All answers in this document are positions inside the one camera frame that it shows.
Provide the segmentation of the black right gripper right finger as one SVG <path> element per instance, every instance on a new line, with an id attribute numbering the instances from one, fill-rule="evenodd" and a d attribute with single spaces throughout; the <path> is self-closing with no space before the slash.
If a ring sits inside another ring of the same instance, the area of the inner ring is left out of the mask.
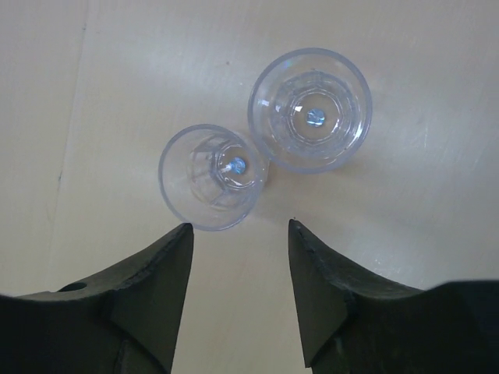
<path id="1" fill-rule="evenodd" d="M 375 274 L 288 223 L 305 366 L 315 373 L 495 373 L 498 283 L 428 290 Z"/>

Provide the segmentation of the clear glass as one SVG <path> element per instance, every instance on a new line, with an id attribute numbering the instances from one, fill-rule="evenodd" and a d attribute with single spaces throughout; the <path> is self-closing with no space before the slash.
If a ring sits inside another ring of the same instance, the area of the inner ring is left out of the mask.
<path id="1" fill-rule="evenodd" d="M 362 145 L 373 101 L 360 70 L 324 48 L 301 48 L 275 59 L 254 83 L 247 106 L 258 150 L 299 174 L 339 168 Z"/>
<path id="2" fill-rule="evenodd" d="M 223 231 L 256 206 L 268 168 L 269 160 L 247 136 L 219 125 L 192 125 L 165 145 L 159 189 L 180 221 L 202 231 Z"/>

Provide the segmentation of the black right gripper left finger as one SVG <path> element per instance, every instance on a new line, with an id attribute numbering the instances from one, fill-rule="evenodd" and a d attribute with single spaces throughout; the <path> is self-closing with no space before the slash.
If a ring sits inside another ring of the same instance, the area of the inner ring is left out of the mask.
<path id="1" fill-rule="evenodd" d="M 4 373 L 169 373 L 193 259 L 181 224 L 58 291 L 1 297 Z"/>

